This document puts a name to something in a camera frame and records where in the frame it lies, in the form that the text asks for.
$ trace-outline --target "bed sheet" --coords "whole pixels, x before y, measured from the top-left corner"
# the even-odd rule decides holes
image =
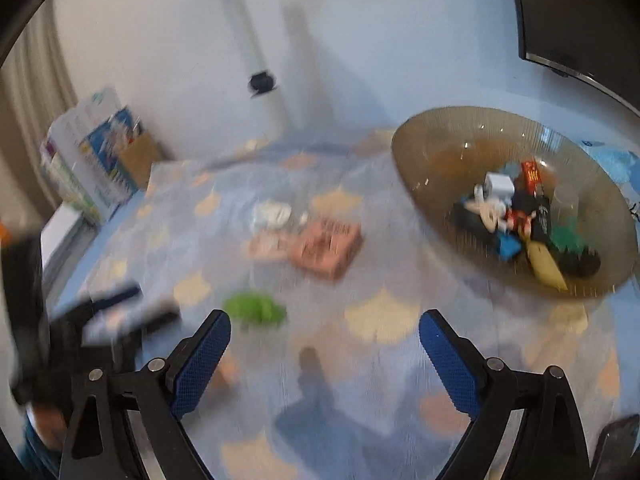
[[[252,260],[252,210],[267,199],[291,204],[295,217],[310,210],[362,223],[363,247],[341,282]],[[640,327],[636,285],[604,300],[546,301],[488,279],[420,219],[386,138],[160,164],[137,200],[82,290],[139,282],[144,298],[121,307],[124,325],[158,301],[177,301],[183,326],[147,341],[141,364],[168,355],[235,292],[260,290],[287,307],[279,328],[233,325],[200,405],[183,419],[218,480],[436,478],[468,418],[420,346],[418,319],[429,308],[512,369],[564,368],[590,452],[605,424],[638,410],[628,338],[633,323]],[[104,336],[108,321],[97,319],[89,338]],[[491,478],[500,478],[517,424],[515,415]]]

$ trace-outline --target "green toy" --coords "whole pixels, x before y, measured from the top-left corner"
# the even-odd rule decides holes
[[[565,226],[554,226],[551,229],[551,241],[561,252],[568,250],[570,253],[581,253],[586,246],[575,229]]]
[[[267,294],[241,292],[225,301],[223,310],[243,326],[280,326],[287,320],[287,309]]]

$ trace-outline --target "pink box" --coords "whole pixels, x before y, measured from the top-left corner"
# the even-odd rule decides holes
[[[360,224],[331,218],[311,222],[289,248],[289,260],[329,280],[341,278],[362,244]]]

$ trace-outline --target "red package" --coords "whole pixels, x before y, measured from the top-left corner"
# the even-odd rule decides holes
[[[542,177],[540,177],[540,170],[535,160],[528,160],[522,163],[522,176],[524,177],[527,193],[536,195],[540,192],[538,186],[542,184]]]
[[[325,218],[311,222],[290,247],[296,266],[331,280],[341,278],[362,243],[360,224]]]

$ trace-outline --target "black monitor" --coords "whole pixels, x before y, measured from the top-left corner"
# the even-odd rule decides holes
[[[640,116],[640,0],[515,0],[520,57],[571,75]]]

